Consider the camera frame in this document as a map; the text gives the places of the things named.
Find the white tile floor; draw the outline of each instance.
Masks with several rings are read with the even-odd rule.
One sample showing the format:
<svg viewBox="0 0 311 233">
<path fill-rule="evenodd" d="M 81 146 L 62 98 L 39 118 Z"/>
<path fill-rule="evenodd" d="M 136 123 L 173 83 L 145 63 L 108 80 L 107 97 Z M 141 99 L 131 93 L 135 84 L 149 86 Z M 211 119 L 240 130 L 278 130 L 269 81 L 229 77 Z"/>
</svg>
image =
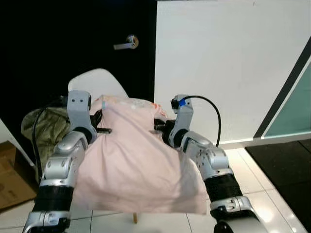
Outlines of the white tile floor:
<svg viewBox="0 0 311 233">
<path fill-rule="evenodd" d="M 241 191 L 251 200 L 269 233 L 307 232 L 244 149 L 227 150 L 226 153 Z M 33 205 L 30 201 L 0 214 L 0 233 L 21 233 Z M 86 211 L 74 205 L 71 215 L 67 233 L 212 233 L 216 223 L 209 214 L 139 214 L 136 225 L 131 214 Z"/>
</svg>

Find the white wall panel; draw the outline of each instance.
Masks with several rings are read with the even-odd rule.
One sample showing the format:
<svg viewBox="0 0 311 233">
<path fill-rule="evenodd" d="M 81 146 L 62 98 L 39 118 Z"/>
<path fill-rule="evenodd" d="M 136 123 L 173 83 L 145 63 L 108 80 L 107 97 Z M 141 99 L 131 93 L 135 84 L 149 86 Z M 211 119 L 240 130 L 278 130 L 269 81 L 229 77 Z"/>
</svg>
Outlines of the white wall panel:
<svg viewBox="0 0 311 233">
<path fill-rule="evenodd" d="M 252 138 L 311 35 L 310 0 L 159 1 L 155 102 L 211 99 L 221 141 Z M 191 129 L 216 140 L 211 106 L 193 100 Z"/>
</svg>

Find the silver robot arm segment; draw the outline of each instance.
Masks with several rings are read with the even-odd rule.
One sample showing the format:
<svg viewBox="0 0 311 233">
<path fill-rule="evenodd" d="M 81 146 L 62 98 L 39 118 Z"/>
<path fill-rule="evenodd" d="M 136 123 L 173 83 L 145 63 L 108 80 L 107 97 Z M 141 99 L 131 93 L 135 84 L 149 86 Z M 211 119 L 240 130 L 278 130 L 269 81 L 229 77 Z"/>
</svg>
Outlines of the silver robot arm segment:
<svg viewBox="0 0 311 233">
<path fill-rule="evenodd" d="M 215 233 L 267 233 L 249 199 L 242 195 L 225 151 L 203 136 L 190 131 L 193 108 L 187 95 L 171 101 L 176 120 L 155 120 L 155 129 L 163 131 L 163 141 L 182 150 L 192 159 L 202 176 L 210 197 L 211 215 L 217 220 Z"/>
<path fill-rule="evenodd" d="M 90 95 L 70 91 L 67 112 L 71 132 L 54 148 L 48 159 L 23 233 L 62 233 L 70 225 L 70 206 L 77 172 L 89 143 L 97 133 L 89 116 Z"/>
</svg>

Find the wooden chair leg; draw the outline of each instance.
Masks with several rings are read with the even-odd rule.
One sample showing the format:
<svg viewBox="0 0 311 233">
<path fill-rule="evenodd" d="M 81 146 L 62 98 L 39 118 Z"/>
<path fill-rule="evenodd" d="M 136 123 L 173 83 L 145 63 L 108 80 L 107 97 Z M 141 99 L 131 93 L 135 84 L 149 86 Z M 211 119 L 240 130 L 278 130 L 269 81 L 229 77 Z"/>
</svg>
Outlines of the wooden chair leg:
<svg viewBox="0 0 311 233">
<path fill-rule="evenodd" d="M 135 224 L 138 222 L 137 213 L 133 213 L 133 221 Z"/>
</svg>

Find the white baseboard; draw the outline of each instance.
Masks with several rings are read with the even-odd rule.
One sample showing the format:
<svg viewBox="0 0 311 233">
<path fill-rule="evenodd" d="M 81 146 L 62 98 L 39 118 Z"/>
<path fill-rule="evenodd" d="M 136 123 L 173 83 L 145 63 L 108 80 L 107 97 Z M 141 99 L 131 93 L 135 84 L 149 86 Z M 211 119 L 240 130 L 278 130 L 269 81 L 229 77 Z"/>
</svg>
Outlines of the white baseboard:
<svg viewBox="0 0 311 233">
<path fill-rule="evenodd" d="M 311 132 L 300 133 L 300 134 L 288 134 L 277 137 L 266 137 L 264 139 L 261 138 L 246 138 L 237 141 L 226 141 L 219 144 L 221 148 L 224 150 L 235 149 L 235 148 L 244 148 L 250 146 L 259 146 L 266 144 L 276 144 L 276 143 L 286 143 L 297 140 L 305 140 L 311 139 Z"/>
</svg>

